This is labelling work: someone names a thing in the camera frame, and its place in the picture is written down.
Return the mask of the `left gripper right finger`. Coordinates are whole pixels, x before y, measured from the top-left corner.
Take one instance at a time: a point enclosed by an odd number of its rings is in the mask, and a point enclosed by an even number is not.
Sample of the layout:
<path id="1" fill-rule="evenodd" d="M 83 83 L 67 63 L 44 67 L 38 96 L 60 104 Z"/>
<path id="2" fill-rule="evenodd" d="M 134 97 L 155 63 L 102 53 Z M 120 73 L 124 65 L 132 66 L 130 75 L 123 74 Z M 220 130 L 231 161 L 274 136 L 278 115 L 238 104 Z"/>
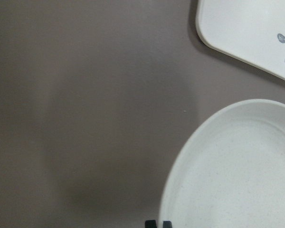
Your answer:
<path id="1" fill-rule="evenodd" d="M 162 227 L 163 228 L 172 228 L 172 222 L 171 221 L 163 221 Z"/>

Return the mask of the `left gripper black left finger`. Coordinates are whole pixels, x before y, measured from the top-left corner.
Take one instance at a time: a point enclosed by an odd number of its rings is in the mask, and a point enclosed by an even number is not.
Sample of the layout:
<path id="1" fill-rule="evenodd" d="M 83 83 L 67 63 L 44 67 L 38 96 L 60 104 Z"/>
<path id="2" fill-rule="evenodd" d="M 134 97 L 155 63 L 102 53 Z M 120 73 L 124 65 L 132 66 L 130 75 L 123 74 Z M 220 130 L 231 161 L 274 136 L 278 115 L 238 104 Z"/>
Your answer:
<path id="1" fill-rule="evenodd" d="M 145 228 L 157 228 L 156 220 L 146 220 Z"/>

